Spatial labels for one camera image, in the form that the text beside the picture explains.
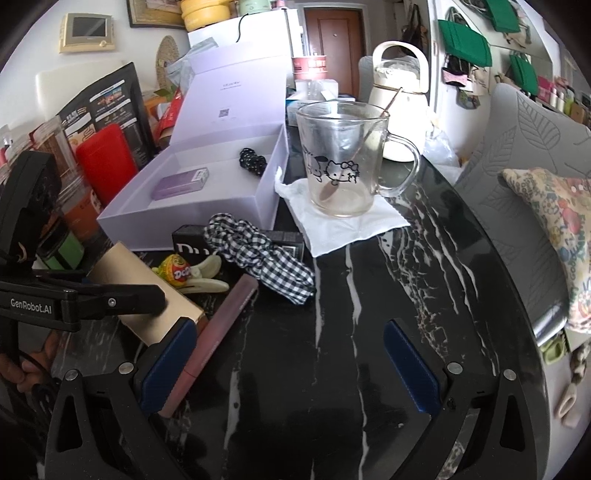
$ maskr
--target green container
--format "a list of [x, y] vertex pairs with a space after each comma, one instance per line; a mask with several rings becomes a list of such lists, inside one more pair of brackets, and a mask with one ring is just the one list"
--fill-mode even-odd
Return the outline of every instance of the green container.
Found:
[[84, 256], [84, 247], [60, 218], [41, 240], [37, 254], [52, 270], [75, 270]]
[[497, 32], [519, 33], [519, 19], [509, 0], [485, 0]]
[[238, 2], [238, 15], [241, 17], [249, 14], [260, 14], [271, 10], [269, 0], [240, 0]]
[[509, 58], [515, 84], [527, 93], [538, 95], [538, 76], [532, 64], [518, 55], [511, 54]]
[[491, 48], [486, 39], [466, 25], [439, 20], [445, 51], [477, 67], [492, 65]]

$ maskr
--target box lid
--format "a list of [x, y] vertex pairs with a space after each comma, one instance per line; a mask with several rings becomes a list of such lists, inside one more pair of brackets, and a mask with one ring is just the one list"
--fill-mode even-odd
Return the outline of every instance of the box lid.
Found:
[[283, 52], [243, 42], [191, 56], [195, 78], [171, 144], [235, 127], [285, 121]]

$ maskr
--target gray cushion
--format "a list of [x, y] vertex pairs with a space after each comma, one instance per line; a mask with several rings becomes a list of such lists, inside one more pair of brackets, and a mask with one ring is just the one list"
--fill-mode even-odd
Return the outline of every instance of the gray cushion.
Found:
[[503, 168], [542, 167], [563, 177], [591, 177], [591, 132], [544, 109], [509, 85], [497, 85], [484, 139], [456, 189], [501, 255], [536, 322], [567, 299], [556, 252], [530, 207], [502, 185]]

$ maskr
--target white napkin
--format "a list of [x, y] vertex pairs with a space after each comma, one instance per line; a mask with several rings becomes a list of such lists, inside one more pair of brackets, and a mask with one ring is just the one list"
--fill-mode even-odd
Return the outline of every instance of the white napkin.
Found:
[[356, 240], [365, 240], [392, 228], [409, 225], [380, 195], [374, 197], [374, 205], [363, 215], [351, 218], [325, 215], [312, 205], [307, 179], [285, 185], [281, 183], [281, 175], [282, 171], [279, 168], [275, 176], [275, 191], [287, 202], [312, 257], [319, 257]]

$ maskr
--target thermostat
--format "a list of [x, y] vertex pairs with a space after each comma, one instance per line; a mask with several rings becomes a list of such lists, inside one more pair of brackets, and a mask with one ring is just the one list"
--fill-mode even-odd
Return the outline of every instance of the thermostat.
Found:
[[67, 14], [61, 23], [60, 53], [115, 49], [113, 17]]

